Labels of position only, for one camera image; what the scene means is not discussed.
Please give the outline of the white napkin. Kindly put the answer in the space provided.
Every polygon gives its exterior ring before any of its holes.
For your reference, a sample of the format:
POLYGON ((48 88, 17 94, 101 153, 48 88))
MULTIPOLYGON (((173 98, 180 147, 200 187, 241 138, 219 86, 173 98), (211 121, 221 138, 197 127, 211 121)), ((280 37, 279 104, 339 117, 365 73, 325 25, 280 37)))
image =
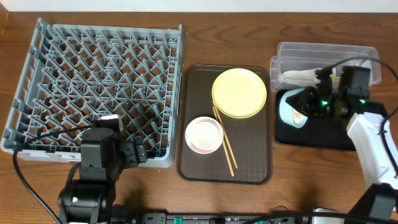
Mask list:
POLYGON ((316 77, 315 72, 320 68, 313 68, 309 70, 289 70, 282 73, 278 77, 280 83, 297 86, 315 86, 321 81, 316 77))

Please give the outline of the light blue bowl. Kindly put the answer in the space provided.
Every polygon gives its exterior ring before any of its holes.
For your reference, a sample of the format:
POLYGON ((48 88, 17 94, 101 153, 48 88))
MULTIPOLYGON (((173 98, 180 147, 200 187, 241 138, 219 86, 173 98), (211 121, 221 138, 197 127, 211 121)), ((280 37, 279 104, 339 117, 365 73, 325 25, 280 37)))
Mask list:
POLYGON ((292 107, 289 106, 286 102, 285 102, 285 93, 282 95, 282 98, 280 99, 280 103, 279 103, 279 116, 281 118, 281 120, 285 123, 288 124, 290 126, 293 126, 294 128, 302 128, 305 123, 307 122, 307 117, 303 115, 303 119, 300 123, 295 124, 292 121, 292 107))

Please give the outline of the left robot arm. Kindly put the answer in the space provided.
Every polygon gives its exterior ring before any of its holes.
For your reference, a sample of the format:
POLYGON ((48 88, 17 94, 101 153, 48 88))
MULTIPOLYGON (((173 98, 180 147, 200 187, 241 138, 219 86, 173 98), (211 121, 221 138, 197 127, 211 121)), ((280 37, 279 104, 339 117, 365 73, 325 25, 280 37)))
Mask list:
POLYGON ((91 122, 80 146, 81 162, 75 164, 58 196, 62 223, 140 223, 140 215, 115 205, 116 182, 124 169, 147 162, 143 139, 124 139, 123 119, 106 115, 91 122))

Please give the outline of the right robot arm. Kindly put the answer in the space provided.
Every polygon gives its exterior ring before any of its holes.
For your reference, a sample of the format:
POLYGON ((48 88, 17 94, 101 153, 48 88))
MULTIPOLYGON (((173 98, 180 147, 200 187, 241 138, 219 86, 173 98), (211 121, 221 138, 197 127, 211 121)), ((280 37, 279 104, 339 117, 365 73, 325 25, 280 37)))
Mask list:
POLYGON ((298 89, 282 95, 279 116, 284 123, 303 128, 310 120, 336 119, 358 154, 367 191, 349 211, 365 223, 382 223, 397 208, 397 148, 389 131, 390 114, 369 98, 370 68, 344 66, 338 91, 333 92, 335 68, 291 70, 298 89))

